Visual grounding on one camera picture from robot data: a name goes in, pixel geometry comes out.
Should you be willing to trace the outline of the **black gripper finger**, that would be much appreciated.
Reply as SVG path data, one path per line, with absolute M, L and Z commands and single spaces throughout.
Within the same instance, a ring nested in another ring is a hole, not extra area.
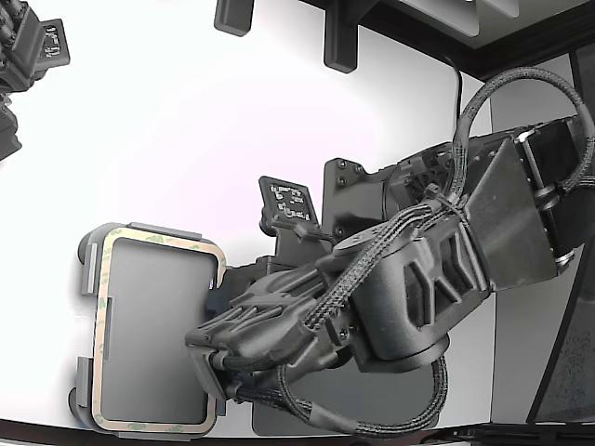
M 229 277 L 225 271 L 221 284 L 210 289 L 206 300 L 207 309 L 228 309 L 229 308 Z

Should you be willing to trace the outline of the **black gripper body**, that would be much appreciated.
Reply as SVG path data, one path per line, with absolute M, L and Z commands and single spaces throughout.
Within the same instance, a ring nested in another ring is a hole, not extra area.
M 253 263 L 228 267 L 220 287 L 222 302 L 230 303 L 235 297 L 261 279 L 277 277 L 294 271 L 330 253 L 334 241 L 321 236 L 300 237 L 293 230 L 275 229 L 275 252 L 257 258 Z

